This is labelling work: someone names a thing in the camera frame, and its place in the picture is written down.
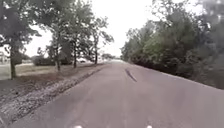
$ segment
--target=road crack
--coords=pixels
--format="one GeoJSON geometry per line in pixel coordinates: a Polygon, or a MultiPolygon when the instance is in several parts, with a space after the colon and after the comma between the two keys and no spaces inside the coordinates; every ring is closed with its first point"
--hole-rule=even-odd
{"type": "Polygon", "coordinates": [[[128,69],[125,69],[125,72],[134,82],[137,82],[137,80],[132,76],[131,72],[128,69]]]}

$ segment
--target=road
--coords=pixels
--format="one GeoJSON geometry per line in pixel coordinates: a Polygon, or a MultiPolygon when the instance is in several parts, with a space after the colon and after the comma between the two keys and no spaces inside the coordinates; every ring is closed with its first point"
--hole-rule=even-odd
{"type": "Polygon", "coordinates": [[[111,62],[10,128],[224,128],[223,99],[218,89],[111,62]]]}

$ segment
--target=treeline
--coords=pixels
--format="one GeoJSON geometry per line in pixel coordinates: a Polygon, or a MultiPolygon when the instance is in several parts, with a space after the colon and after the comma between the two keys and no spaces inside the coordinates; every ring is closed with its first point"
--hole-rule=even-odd
{"type": "Polygon", "coordinates": [[[223,89],[224,3],[202,1],[201,14],[188,2],[156,0],[141,29],[130,29],[122,59],[223,89]]]}
{"type": "Polygon", "coordinates": [[[108,25],[107,18],[96,17],[89,2],[0,0],[0,47],[5,47],[10,54],[12,78],[16,77],[15,66],[22,62],[24,45],[32,40],[31,36],[41,36],[32,29],[34,25],[53,33],[51,45],[44,50],[38,49],[37,61],[55,63],[58,70],[61,63],[71,61],[75,68],[77,57],[96,64],[99,40],[113,41],[113,37],[103,31],[108,25]]]}

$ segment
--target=gravel shoulder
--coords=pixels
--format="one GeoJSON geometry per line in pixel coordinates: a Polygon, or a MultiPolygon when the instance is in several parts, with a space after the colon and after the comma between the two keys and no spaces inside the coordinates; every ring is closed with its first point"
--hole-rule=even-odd
{"type": "Polygon", "coordinates": [[[60,73],[22,76],[14,81],[0,81],[1,120],[11,124],[32,113],[69,88],[100,71],[105,65],[89,65],[77,69],[66,68],[60,73]]]}

